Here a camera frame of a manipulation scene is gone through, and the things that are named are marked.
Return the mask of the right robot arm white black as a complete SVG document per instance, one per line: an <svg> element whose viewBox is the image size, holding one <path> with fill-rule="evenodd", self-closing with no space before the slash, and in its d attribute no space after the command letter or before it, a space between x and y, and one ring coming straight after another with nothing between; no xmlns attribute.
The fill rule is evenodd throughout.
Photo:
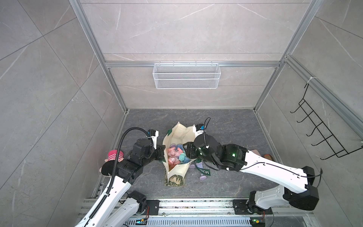
<svg viewBox="0 0 363 227"><path fill-rule="evenodd" d="M222 145L206 133L197 136L193 142L185 143L183 148L188 157L211 162L216 170L248 173L277 183L271 189L250 192L246 203L246 209L250 213L288 204L300 210L312 211L320 200L318 189L313 186L318 175L312 167L285 166L245 147Z"/></svg>

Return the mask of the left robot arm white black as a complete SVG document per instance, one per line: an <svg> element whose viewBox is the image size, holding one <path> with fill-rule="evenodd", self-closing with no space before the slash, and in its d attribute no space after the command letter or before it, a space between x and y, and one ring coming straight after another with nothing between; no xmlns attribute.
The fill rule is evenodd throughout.
<svg viewBox="0 0 363 227"><path fill-rule="evenodd" d="M123 140L133 130L141 131L145 138L137 140L129 157L120 162L118 159ZM165 146L157 144L158 136L158 131L146 131L140 127L131 127L124 132L118 143L115 160L106 162L101 171L102 174L110 174L111 179L89 212L77 224L78 227L122 227L131 216L148 210L147 198L139 192L130 193L118 209L115 206L142 174L144 166L162 159L161 153Z"/></svg>

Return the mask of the cream canvas tote bag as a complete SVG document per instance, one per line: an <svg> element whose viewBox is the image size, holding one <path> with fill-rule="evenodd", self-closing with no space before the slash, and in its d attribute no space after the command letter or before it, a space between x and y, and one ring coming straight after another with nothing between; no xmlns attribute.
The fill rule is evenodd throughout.
<svg viewBox="0 0 363 227"><path fill-rule="evenodd" d="M185 185L185 175L192 162L196 160L187 147L203 132L203 124L186 127L177 123L168 130L163 139L165 149L162 162L166 171L165 185L174 187Z"/></svg>

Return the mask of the purple hourglass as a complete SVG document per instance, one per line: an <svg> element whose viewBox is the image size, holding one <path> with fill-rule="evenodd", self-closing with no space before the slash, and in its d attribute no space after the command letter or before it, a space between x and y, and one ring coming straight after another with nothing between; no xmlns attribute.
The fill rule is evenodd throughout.
<svg viewBox="0 0 363 227"><path fill-rule="evenodd" d="M196 167L203 169L203 163L202 162L197 163Z"/></svg>

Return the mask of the teal hourglass pile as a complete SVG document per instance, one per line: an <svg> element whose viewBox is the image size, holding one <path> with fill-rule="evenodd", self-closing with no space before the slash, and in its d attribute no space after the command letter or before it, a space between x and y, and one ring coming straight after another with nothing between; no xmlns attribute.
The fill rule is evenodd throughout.
<svg viewBox="0 0 363 227"><path fill-rule="evenodd" d="M180 160L181 162L184 162L184 161L186 160L186 154L185 154L185 153L180 154L180 155L179 155L179 160Z"/></svg>

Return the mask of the pink hourglass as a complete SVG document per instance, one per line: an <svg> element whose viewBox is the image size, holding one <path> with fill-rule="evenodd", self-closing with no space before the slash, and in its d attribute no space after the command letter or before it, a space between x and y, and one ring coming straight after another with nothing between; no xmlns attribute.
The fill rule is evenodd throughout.
<svg viewBox="0 0 363 227"><path fill-rule="evenodd" d="M176 147L172 147L172 148L169 148L169 149L167 150L167 155L168 155L169 157L171 157L171 156L175 156L175 153L176 153Z"/></svg>

